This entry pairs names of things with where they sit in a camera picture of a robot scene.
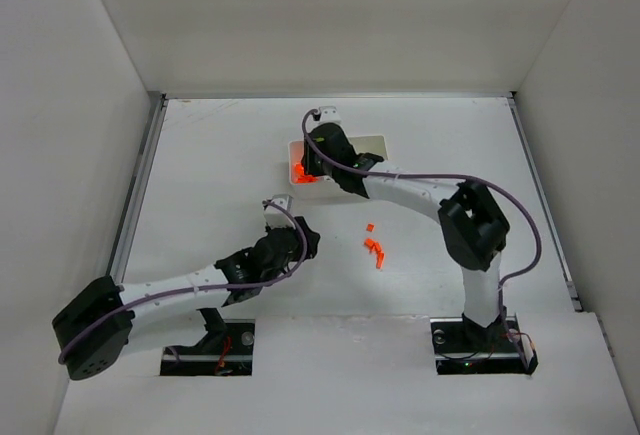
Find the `orange round lego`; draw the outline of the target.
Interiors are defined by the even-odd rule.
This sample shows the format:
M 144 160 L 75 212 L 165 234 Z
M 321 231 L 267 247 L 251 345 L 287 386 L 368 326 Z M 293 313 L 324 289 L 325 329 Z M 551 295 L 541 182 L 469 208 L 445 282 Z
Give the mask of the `orange round lego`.
M 296 163 L 294 165 L 294 174 L 297 178 L 302 178 L 306 175 L 304 167 L 301 163 Z

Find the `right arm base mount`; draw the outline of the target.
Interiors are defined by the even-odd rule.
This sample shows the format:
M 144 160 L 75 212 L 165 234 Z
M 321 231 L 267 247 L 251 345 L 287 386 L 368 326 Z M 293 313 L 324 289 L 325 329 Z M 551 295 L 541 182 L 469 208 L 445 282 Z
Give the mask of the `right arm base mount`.
M 496 320 L 487 329 L 463 318 L 430 321 L 431 341 L 438 375 L 532 375 L 539 365 L 535 344 L 520 330 L 515 316 L 508 329 Z

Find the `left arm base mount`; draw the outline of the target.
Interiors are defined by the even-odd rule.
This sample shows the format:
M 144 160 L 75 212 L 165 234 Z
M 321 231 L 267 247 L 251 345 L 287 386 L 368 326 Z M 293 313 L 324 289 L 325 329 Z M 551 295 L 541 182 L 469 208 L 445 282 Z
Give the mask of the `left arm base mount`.
M 245 377 L 253 371 L 254 319 L 224 319 L 217 309 L 199 311 L 204 334 L 195 342 L 163 349 L 164 377 Z

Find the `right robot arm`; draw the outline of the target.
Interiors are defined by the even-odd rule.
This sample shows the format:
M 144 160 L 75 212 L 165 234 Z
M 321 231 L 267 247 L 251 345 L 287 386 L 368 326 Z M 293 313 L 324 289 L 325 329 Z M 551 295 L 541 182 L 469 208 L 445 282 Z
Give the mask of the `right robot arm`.
M 501 252 L 510 226 L 484 184 L 404 179 L 383 157 L 356 152 L 340 125 L 330 122 L 304 136 L 302 164 L 307 174 L 327 176 L 347 193 L 390 202 L 438 223 L 447 253 L 461 267 L 463 321 L 475 331 L 498 323 Z

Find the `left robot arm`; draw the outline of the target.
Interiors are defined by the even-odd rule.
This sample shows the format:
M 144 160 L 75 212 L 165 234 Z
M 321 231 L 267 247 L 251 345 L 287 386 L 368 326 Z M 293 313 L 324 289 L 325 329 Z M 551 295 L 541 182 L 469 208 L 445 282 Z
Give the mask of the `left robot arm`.
M 103 373 L 121 356 L 144 350 L 167 321 L 198 314 L 203 338 L 224 329 L 222 308 L 257 297 L 291 277 L 318 253 L 321 236 L 302 216 L 269 227 L 254 246 L 186 275 L 140 284 L 118 284 L 110 276 L 92 280 L 52 320 L 58 362 L 80 381 Z

